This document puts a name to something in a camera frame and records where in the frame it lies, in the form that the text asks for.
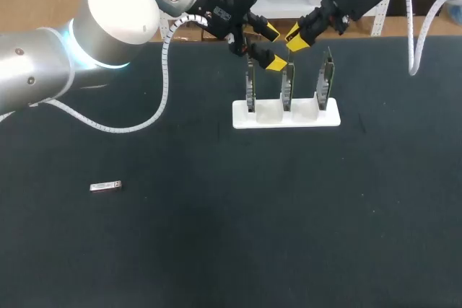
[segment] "silver robot arm segment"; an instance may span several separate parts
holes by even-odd
[[[0,35],[0,115],[107,84],[156,33],[155,0],[82,0],[62,28]]]

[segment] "white cable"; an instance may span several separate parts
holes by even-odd
[[[170,47],[170,41],[172,40],[172,37],[173,37],[173,34],[175,34],[175,31],[181,25],[187,22],[198,22],[199,24],[203,26],[207,26],[207,20],[205,18],[190,14],[188,16],[184,16],[180,18],[172,25],[172,27],[170,27],[170,30],[164,39],[164,45],[162,47],[162,78],[163,78],[162,99],[160,101],[160,106],[157,109],[156,113],[150,119],[146,120],[144,123],[139,124],[137,126],[132,126],[130,128],[111,128],[108,126],[102,126],[101,124],[98,124],[94,122],[93,120],[90,120],[89,118],[78,113],[76,110],[73,110],[69,106],[63,104],[62,102],[59,102],[58,100],[50,100],[50,101],[46,101],[45,103],[55,106],[59,108],[60,110],[63,110],[64,112],[70,114],[72,117],[75,117],[81,122],[87,124],[88,126],[91,126],[92,128],[95,128],[99,131],[104,131],[106,133],[133,133],[134,131],[139,131],[141,129],[144,129],[150,126],[151,124],[153,124],[153,122],[155,122],[161,116],[167,104],[167,99],[168,99],[168,48]],[[11,114],[12,113],[8,113],[6,115],[0,116],[0,122],[2,122],[6,117],[8,117]]]
[[[407,8],[407,19],[408,19],[408,45],[409,45],[409,74],[414,76],[420,67],[420,61],[422,59],[422,52],[424,50],[425,39],[427,38],[428,31],[432,25],[433,20],[435,19],[436,14],[440,8],[448,0],[437,0],[430,11],[428,12],[427,17],[422,25],[420,30],[419,39],[417,41],[416,53],[414,57],[414,24],[413,24],[413,10],[412,10],[412,0],[406,0]]]

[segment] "white holder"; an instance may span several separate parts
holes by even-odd
[[[330,98],[327,110],[318,107],[316,93],[313,99],[293,99],[290,112],[284,112],[282,101],[256,100],[255,112],[248,112],[247,101],[232,104],[232,126],[236,129],[260,128],[314,128],[340,125],[337,101]]]

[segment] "metal connector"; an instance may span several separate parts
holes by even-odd
[[[334,80],[335,65],[332,59],[331,49],[324,53],[324,62],[319,71],[316,97],[318,98],[319,110],[327,110],[327,102],[331,94],[332,81]]]
[[[287,61],[288,64],[286,69],[282,72],[281,99],[284,111],[290,112],[292,110],[295,80],[294,55],[291,50],[289,50],[289,57]]]
[[[255,112],[255,66],[253,65],[252,59],[248,57],[247,60],[247,72],[245,73],[245,84],[246,84],[246,100],[248,112]]]

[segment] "black mat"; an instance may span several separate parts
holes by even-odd
[[[430,39],[414,79],[404,39],[321,42],[296,97],[327,43],[339,128],[234,130],[245,61],[223,44],[172,45],[145,131],[47,105],[0,124],[0,307],[461,307],[462,39]],[[140,123],[159,62],[152,45],[64,102]],[[260,74],[258,96],[279,83]],[[125,190],[89,193],[112,180]]]

